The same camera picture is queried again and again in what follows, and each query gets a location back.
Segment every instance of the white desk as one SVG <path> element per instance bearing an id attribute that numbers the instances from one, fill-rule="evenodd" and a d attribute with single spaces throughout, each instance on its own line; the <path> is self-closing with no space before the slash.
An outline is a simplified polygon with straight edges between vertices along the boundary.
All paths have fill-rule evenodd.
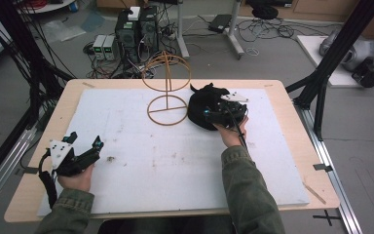
<path id="1" fill-rule="evenodd" d="M 162 79 L 151 80 L 154 87 L 164 84 Z M 174 87 L 184 84 L 184 80 L 173 80 Z M 203 87 L 212 82 L 215 87 L 238 89 L 263 89 L 273 106 L 278 122 L 291 151 L 296 167 L 302 178 L 309 196 L 308 205 L 280 207 L 285 210 L 306 209 L 336 209 L 339 199 L 325 171 L 316 171 L 314 164 L 320 164 L 317 153 L 297 115 L 293 104 L 279 81 L 266 80 L 194 80 L 195 87 Z M 86 89 L 146 89 L 141 80 L 72 80 L 68 82 L 56 110 L 37 145 L 28 167 L 37 168 L 41 156 L 45 153 L 50 139 L 62 139 L 74 116 L 81 94 Z M 46 161 L 45 169 L 51 167 L 50 160 Z M 37 211 L 41 205 L 45 188 L 37 175 L 24 175 L 19 187 L 5 213 L 9 222 L 38 221 Z M 143 217 L 160 215 L 217 215 L 226 211 L 200 210 L 175 211 L 170 213 L 126 213 L 126 214 L 97 214 L 93 218 Z"/>

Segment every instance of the table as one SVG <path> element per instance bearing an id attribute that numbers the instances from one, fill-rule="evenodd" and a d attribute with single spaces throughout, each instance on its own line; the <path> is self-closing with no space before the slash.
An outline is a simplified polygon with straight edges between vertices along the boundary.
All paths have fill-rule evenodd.
<path id="1" fill-rule="evenodd" d="M 154 87 L 164 86 L 162 79 L 151 80 Z M 184 84 L 185 80 L 172 80 L 173 84 Z M 281 211 L 306 209 L 336 209 L 339 199 L 325 171 L 316 171 L 314 164 L 319 164 L 310 139 L 292 105 L 292 102 L 280 81 L 272 80 L 193 80 L 195 87 L 203 87 L 208 83 L 215 87 L 264 89 L 278 117 L 281 130 L 299 169 L 311 203 L 304 206 L 280 207 Z M 141 80 L 72 80 L 68 82 L 54 114 L 42 135 L 28 167 L 37 168 L 41 156 L 45 153 L 50 139 L 61 139 L 65 136 L 81 93 L 85 89 L 142 89 L 146 88 Z M 47 160 L 45 169 L 51 167 Z M 37 175 L 24 175 L 19 187 L 5 213 L 8 222 L 39 221 L 37 211 L 42 201 L 45 188 Z M 156 214 L 97 214 L 93 218 L 142 217 L 159 215 L 211 215 L 216 211 L 181 211 L 179 213 Z"/>

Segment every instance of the jacket sleeve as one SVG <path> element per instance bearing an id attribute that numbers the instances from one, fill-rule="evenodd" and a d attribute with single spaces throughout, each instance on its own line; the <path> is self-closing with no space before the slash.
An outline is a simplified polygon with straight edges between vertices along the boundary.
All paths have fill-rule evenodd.
<path id="1" fill-rule="evenodd" d="M 35 233 L 84 233 L 93 207 L 94 195 L 75 189 L 63 189 Z"/>
<path id="2" fill-rule="evenodd" d="M 275 199 L 247 150 L 227 148 L 221 155 L 230 215 L 239 234 L 284 233 Z"/>

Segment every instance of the black device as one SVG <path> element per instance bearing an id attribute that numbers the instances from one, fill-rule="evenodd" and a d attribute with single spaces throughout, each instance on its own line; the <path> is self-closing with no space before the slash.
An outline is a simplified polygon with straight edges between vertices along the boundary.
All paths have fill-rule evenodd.
<path id="1" fill-rule="evenodd" d="M 147 7 L 141 9 L 139 17 L 141 26 L 141 34 L 144 41 L 144 48 L 149 53 L 156 53 L 159 51 L 159 33 L 157 22 L 157 7 Z"/>
<path id="2" fill-rule="evenodd" d="M 99 152 L 104 146 L 104 143 L 100 140 L 99 136 L 97 136 L 93 141 L 93 147 L 91 149 L 80 156 L 75 156 L 72 143 L 77 137 L 77 134 L 73 132 L 70 136 L 65 136 L 62 141 L 52 140 L 50 142 L 50 148 L 47 148 L 47 152 L 42 156 L 39 162 L 38 176 L 47 190 L 50 208 L 53 207 L 57 199 L 55 172 L 58 176 L 74 176 L 81 173 L 89 165 L 95 163 L 99 159 Z M 51 175 L 47 171 L 42 172 L 44 161 L 49 156 L 52 157 L 53 163 Z"/>
<path id="3" fill-rule="evenodd" d="M 126 57 L 133 63 L 139 63 L 138 46 L 141 41 L 139 21 L 129 20 L 129 10 L 123 10 L 117 19 L 115 35 L 122 59 Z"/>
<path id="4" fill-rule="evenodd" d="M 363 88 L 374 87 L 374 58 L 366 58 L 352 74 L 359 85 Z"/>
<path id="5" fill-rule="evenodd" d="M 222 33 L 224 29 L 229 25 L 232 15 L 217 15 L 211 24 L 208 26 L 208 30 Z"/>
<path id="6" fill-rule="evenodd" d="M 240 104 L 238 101 L 221 100 L 217 103 L 216 109 L 207 108 L 204 111 L 206 121 L 211 124 L 219 124 L 225 128 L 236 127 L 247 112 L 247 105 Z"/>

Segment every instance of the computer tower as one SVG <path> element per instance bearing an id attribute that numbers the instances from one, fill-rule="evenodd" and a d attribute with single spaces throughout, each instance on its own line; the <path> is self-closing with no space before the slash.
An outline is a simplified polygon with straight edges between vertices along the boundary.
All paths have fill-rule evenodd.
<path id="1" fill-rule="evenodd" d="M 123 56 L 127 55 L 133 63 L 140 62 L 139 56 L 141 55 L 138 55 L 138 46 L 141 40 L 141 32 L 139 28 L 139 21 L 129 20 L 128 11 L 124 10 L 118 15 L 115 35 L 118 40 L 120 56 L 125 59 Z"/>
<path id="2" fill-rule="evenodd" d="M 139 17 L 141 25 L 141 34 L 144 41 L 144 47 L 153 54 L 159 51 L 159 33 L 157 22 L 157 7 L 152 6 L 141 10 Z"/>

